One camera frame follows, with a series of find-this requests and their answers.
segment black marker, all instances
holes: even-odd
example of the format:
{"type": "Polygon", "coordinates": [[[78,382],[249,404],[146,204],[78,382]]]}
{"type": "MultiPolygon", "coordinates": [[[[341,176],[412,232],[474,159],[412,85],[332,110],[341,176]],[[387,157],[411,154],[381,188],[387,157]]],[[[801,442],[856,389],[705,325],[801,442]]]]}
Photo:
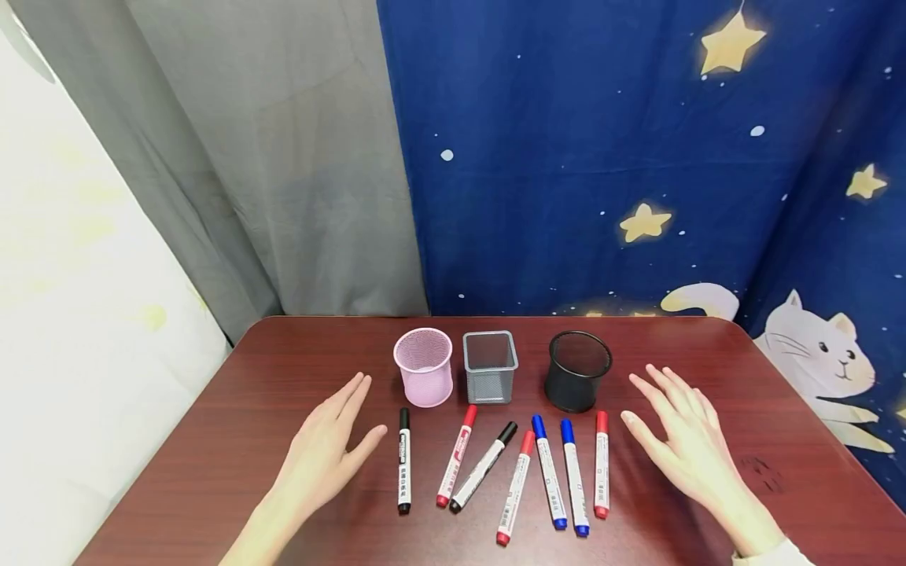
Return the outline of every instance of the black marker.
{"type": "Polygon", "coordinates": [[[453,499],[450,500],[450,511],[453,513],[459,513],[462,511],[462,508],[468,503],[469,497],[478,489],[478,486],[481,485],[482,480],[485,479],[485,476],[488,472],[491,471],[491,467],[497,461],[501,454],[503,454],[504,448],[509,443],[510,438],[516,433],[516,423],[510,421],[504,431],[500,433],[500,436],[497,437],[497,440],[494,441],[494,444],[485,452],[484,456],[481,456],[481,459],[478,460],[478,463],[475,464],[475,469],[472,470],[472,473],[466,478],[466,482],[459,487],[456,495],[453,495],[453,499]]]}
{"type": "Polygon", "coordinates": [[[400,490],[397,496],[397,510],[400,515],[408,515],[409,509],[412,507],[409,435],[409,410],[403,407],[400,409],[400,490]]]}

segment blue marker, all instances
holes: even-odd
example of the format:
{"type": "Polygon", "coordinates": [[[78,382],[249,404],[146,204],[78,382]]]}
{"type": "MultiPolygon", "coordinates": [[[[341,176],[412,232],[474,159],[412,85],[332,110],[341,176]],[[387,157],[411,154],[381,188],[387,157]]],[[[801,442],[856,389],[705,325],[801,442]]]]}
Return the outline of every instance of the blue marker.
{"type": "Polygon", "coordinates": [[[545,423],[541,415],[532,417],[532,428],[535,430],[535,444],[538,446],[538,460],[541,462],[541,474],[545,478],[547,490],[547,506],[551,509],[551,519],[557,531],[566,529],[566,510],[564,499],[560,495],[560,484],[557,482],[557,471],[554,469],[554,459],[551,457],[551,446],[547,443],[545,423]]]}
{"type": "Polygon", "coordinates": [[[579,474],[579,454],[575,450],[573,423],[568,418],[560,421],[560,434],[564,438],[566,478],[569,480],[569,496],[573,504],[573,526],[581,537],[588,536],[588,514],[585,512],[585,492],[582,490],[582,476],[579,474]]]}

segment wooden table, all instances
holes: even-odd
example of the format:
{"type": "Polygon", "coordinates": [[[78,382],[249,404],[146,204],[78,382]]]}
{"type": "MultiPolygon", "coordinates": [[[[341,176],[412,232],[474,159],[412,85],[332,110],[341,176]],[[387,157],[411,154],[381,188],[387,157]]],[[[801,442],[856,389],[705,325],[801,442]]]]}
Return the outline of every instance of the wooden table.
{"type": "MultiPolygon", "coordinates": [[[[380,423],[391,434],[296,535],[281,563],[726,566],[731,548],[724,533],[663,478],[617,417],[631,409],[662,435],[626,379],[631,371],[642,373],[646,362],[670,365],[708,394],[748,484],[816,564],[906,563],[900,510],[738,326],[694,317],[265,319],[239,342],[77,563],[216,564],[273,482],[305,416],[362,370],[374,383],[352,442],[380,423]],[[449,334],[454,375],[460,377],[446,403],[412,410],[414,501],[411,514],[399,517],[393,433],[406,400],[391,350],[403,332],[419,326],[449,334]],[[593,332],[613,351],[597,402],[612,415],[611,514],[606,522],[592,517],[587,540],[573,534],[572,516],[568,531],[555,532],[533,455],[513,541],[503,549],[495,545],[496,524],[519,438],[534,413],[545,417],[565,485],[557,425],[564,414],[546,402],[541,384],[548,341],[570,329],[593,332]],[[508,420],[520,430],[468,507],[453,515],[437,508],[434,498],[466,407],[462,335],[486,330],[513,333],[520,366],[513,402],[479,409],[463,474],[508,420]]],[[[588,486],[594,412],[574,416],[573,425],[588,486]]]]}

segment pen holder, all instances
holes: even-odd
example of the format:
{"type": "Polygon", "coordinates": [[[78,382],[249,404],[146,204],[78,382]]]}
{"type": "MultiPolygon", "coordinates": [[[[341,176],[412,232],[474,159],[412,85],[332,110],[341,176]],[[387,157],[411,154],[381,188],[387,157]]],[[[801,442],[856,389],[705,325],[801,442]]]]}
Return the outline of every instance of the pen holder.
{"type": "Polygon", "coordinates": [[[472,405],[509,403],[513,374],[519,367],[513,335],[508,331],[467,332],[462,337],[468,402],[472,405]]]}
{"type": "Polygon", "coordinates": [[[545,379],[545,395],[567,413],[583,413],[594,407],[601,378],[611,368],[611,351],[593,334],[566,331],[554,336],[551,365],[545,379]]]}
{"type": "Polygon", "coordinates": [[[406,398],[412,405],[431,408],[453,392],[450,355],[453,342],[433,328],[408,331],[393,347],[393,360],[400,366],[406,398]]]}

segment marker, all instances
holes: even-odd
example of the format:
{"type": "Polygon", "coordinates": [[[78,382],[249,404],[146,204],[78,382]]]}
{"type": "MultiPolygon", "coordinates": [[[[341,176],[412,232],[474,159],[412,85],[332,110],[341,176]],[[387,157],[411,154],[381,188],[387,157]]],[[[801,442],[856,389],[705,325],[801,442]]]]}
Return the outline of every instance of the marker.
{"type": "Polygon", "coordinates": [[[485,476],[488,472],[491,471],[491,467],[497,461],[501,454],[503,454],[504,448],[509,443],[510,438],[516,433],[516,423],[510,421],[504,431],[500,433],[500,436],[497,437],[497,440],[491,445],[491,447],[485,452],[484,456],[481,456],[481,459],[478,460],[478,463],[475,464],[475,469],[472,470],[472,473],[468,475],[465,483],[459,487],[456,495],[453,495],[453,499],[450,500],[450,511],[453,513],[459,513],[462,511],[462,508],[468,503],[469,497],[478,489],[478,486],[481,485],[481,481],[485,479],[485,476]]]}
{"type": "Polygon", "coordinates": [[[611,510],[611,470],[607,454],[607,413],[598,411],[594,450],[594,516],[606,519],[611,510]]]}
{"type": "Polygon", "coordinates": [[[462,421],[459,436],[456,437],[456,444],[453,446],[453,454],[450,455],[450,461],[447,463],[447,471],[444,472],[444,479],[440,482],[438,507],[446,507],[450,501],[450,494],[453,493],[453,485],[456,484],[456,476],[459,474],[459,467],[462,465],[462,456],[466,453],[468,438],[472,436],[472,425],[475,424],[475,415],[477,413],[478,407],[475,405],[468,406],[466,418],[462,421]]]}
{"type": "Polygon", "coordinates": [[[412,469],[410,458],[409,410],[403,407],[400,409],[400,490],[397,495],[397,510],[400,515],[408,515],[409,509],[412,508],[412,469]]]}
{"type": "Polygon", "coordinates": [[[531,460],[532,444],[535,442],[535,433],[526,430],[522,437],[522,447],[519,448],[519,458],[516,460],[516,470],[513,472],[513,481],[510,482],[510,491],[506,496],[504,513],[500,516],[500,526],[497,527],[497,544],[507,546],[513,536],[513,527],[516,526],[516,511],[519,510],[519,501],[522,499],[522,486],[528,475],[528,462],[531,460]]]}
{"type": "Polygon", "coordinates": [[[560,435],[564,439],[566,478],[569,480],[569,497],[573,504],[573,527],[583,538],[588,536],[588,513],[585,512],[585,491],[582,489],[582,475],[579,473],[579,453],[575,449],[573,423],[568,418],[560,421],[560,435]]]}
{"type": "Polygon", "coordinates": [[[547,444],[545,422],[541,415],[532,417],[532,428],[535,430],[535,444],[538,446],[538,460],[541,461],[541,474],[545,477],[547,490],[547,506],[551,510],[551,519],[557,531],[566,529],[566,511],[564,499],[560,495],[560,484],[557,482],[557,471],[554,469],[554,459],[551,457],[551,447],[547,444]]]}

